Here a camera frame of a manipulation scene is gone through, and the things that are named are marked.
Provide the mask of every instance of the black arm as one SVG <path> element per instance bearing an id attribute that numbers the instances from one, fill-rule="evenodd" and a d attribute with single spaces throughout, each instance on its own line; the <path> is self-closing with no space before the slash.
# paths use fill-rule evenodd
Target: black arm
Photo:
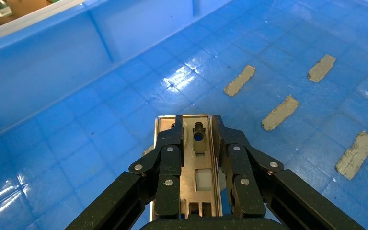
<path id="1" fill-rule="evenodd" d="M 231 215 L 180 219 L 183 117 L 157 136 L 154 150 L 130 165 L 68 227 L 68 230 L 128 230 L 154 200 L 156 221 L 144 230 L 362 230 L 278 160 L 254 149 L 242 131 L 212 116 L 216 160 L 226 176 Z M 267 207 L 283 225 L 265 219 Z"/>

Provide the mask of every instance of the slot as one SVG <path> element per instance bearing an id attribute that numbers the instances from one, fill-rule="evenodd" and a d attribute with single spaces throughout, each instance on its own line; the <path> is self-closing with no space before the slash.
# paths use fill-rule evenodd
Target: slot
<path id="1" fill-rule="evenodd" d="M 211 202 L 202 202 L 202 216 L 211 217 L 212 216 L 212 206 Z"/>
<path id="2" fill-rule="evenodd" d="M 199 215 L 198 203 L 190 203 L 190 214 Z"/>

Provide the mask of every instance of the rectangular hole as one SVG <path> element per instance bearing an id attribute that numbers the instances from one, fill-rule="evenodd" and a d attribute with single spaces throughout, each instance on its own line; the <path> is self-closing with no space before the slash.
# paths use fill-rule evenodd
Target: rectangular hole
<path id="1" fill-rule="evenodd" d="M 196 169 L 195 181 L 197 191 L 212 190 L 212 172 L 211 169 Z"/>
<path id="2" fill-rule="evenodd" d="M 185 219 L 186 210 L 187 210 L 187 200 L 180 200 L 181 219 Z"/>
<path id="3" fill-rule="evenodd" d="M 211 217 L 212 216 L 211 202 L 202 202 L 201 206 L 202 206 L 202 216 Z"/>
<path id="4" fill-rule="evenodd" d="M 190 214 L 199 215 L 198 203 L 190 203 Z"/>

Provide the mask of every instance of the round hole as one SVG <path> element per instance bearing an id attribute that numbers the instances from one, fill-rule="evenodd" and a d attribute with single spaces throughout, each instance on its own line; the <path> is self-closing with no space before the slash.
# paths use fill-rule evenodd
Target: round hole
<path id="1" fill-rule="evenodd" d="M 196 140 L 196 141 L 202 141 L 203 138 L 204 138 L 204 136 L 201 133 L 195 133 L 194 134 L 194 140 Z"/>

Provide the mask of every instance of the beige rectangular object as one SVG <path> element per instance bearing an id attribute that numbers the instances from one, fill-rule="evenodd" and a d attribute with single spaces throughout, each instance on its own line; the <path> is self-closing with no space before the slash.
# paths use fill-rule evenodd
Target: beige rectangular object
<path id="1" fill-rule="evenodd" d="M 320 82 L 325 75 L 328 73 L 329 70 L 332 69 L 336 58 L 332 57 L 331 55 L 326 54 L 320 62 L 318 62 L 309 72 L 308 72 L 308 79 L 311 81 L 318 83 Z"/>
<path id="2" fill-rule="evenodd" d="M 241 88 L 244 86 L 244 84 L 249 80 L 249 78 L 252 77 L 254 74 L 255 68 L 252 66 L 247 65 L 243 72 L 239 74 L 235 80 L 233 80 L 226 88 L 225 93 L 231 97 L 233 97 L 235 94 L 241 90 Z"/>
<path id="3" fill-rule="evenodd" d="M 299 102 L 289 95 L 279 106 L 263 119 L 262 127 L 266 131 L 275 129 L 284 119 L 293 114 L 298 108 Z"/>
<path id="4" fill-rule="evenodd" d="M 359 171 L 366 157 L 368 157 L 368 134 L 363 131 L 356 137 L 353 146 L 346 150 L 337 163 L 336 169 L 348 180 L 351 180 Z"/>

